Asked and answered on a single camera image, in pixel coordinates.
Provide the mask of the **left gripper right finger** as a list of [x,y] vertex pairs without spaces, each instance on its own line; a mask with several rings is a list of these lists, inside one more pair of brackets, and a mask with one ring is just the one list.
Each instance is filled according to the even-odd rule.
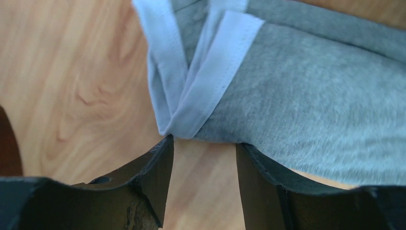
[[403,230],[404,186],[340,189],[291,171],[238,144],[237,173],[248,230]]

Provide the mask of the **grey underwear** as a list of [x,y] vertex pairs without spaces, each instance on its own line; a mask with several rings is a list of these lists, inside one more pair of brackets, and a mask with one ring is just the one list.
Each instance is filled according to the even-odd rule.
[[406,33],[291,0],[135,0],[158,131],[406,183]]

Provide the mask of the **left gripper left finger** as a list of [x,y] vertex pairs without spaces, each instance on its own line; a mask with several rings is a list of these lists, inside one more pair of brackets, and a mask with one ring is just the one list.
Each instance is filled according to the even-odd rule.
[[46,177],[0,179],[3,230],[157,230],[163,226],[173,137],[90,183]]

